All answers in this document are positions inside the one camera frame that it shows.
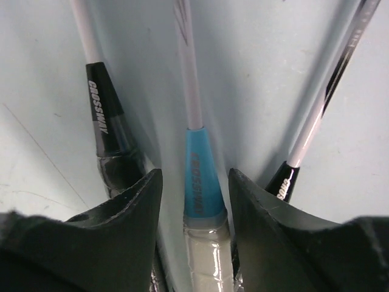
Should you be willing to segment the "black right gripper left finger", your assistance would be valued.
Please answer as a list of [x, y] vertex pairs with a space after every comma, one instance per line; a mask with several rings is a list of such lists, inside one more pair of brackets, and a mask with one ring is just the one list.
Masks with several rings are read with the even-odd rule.
[[67, 221], [1, 214], [2, 291], [148, 291], [162, 172]]

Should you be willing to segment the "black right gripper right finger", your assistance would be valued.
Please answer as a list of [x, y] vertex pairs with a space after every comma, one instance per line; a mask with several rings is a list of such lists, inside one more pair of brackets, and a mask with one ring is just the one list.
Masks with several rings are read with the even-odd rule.
[[335, 223], [308, 214], [229, 171], [245, 291], [387, 291], [388, 218]]

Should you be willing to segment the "blue racket white grip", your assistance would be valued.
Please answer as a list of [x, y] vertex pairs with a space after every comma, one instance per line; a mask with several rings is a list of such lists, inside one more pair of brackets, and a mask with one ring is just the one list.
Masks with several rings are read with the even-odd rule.
[[189, 1], [175, 1], [177, 42], [188, 119], [183, 230], [193, 291], [233, 291], [228, 213], [202, 120]]

